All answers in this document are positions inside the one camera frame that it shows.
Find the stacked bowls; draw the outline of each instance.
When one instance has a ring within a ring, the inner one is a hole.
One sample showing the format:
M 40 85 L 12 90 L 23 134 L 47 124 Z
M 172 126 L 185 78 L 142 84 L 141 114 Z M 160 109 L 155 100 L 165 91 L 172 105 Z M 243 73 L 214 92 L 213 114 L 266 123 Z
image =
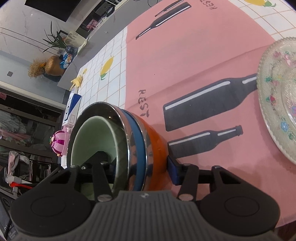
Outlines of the stacked bowls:
M 110 184 L 114 196 L 120 190 L 160 189 L 166 173 L 165 145 L 142 118 L 106 102 L 90 105 L 72 130 L 67 166 L 81 166 L 97 151 L 104 151 L 115 166 Z M 81 192 L 94 199 L 92 183 L 83 184 Z

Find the light blue wall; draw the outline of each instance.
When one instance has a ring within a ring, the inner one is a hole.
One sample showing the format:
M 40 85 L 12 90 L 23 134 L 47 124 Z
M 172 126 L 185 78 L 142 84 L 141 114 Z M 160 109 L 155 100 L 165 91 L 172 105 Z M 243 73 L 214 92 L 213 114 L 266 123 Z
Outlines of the light blue wall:
M 29 65 L 30 62 L 26 60 L 0 51 L 0 81 L 62 103 L 65 90 L 43 76 L 30 78 Z M 8 71 L 13 72 L 11 77 L 7 76 Z

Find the brown vase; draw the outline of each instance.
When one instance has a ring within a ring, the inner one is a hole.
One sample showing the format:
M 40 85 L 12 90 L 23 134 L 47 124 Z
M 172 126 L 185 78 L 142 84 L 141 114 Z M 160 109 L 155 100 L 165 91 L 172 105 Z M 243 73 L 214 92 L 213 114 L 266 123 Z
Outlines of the brown vase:
M 61 59 L 59 59 L 58 56 L 51 56 L 44 67 L 45 73 L 50 74 L 52 76 L 63 75 L 65 70 L 59 66 L 60 62 Z

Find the plate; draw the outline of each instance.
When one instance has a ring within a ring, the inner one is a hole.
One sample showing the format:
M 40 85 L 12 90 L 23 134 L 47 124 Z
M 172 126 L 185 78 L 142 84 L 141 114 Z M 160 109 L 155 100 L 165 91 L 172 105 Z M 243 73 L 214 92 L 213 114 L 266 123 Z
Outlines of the plate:
M 264 122 L 281 152 L 296 164 L 296 38 L 273 43 L 257 73 Z

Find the red strap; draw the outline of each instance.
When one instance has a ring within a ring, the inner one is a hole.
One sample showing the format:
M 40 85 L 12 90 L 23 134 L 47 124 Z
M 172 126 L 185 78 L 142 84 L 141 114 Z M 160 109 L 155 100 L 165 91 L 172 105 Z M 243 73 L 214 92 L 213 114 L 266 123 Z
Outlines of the red strap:
M 19 183 L 16 183 L 16 182 L 12 182 L 10 184 L 11 187 L 22 187 L 22 188 L 27 188 L 27 189 L 32 189 L 32 187 L 29 187 L 27 185 L 24 185 L 24 184 L 19 184 Z

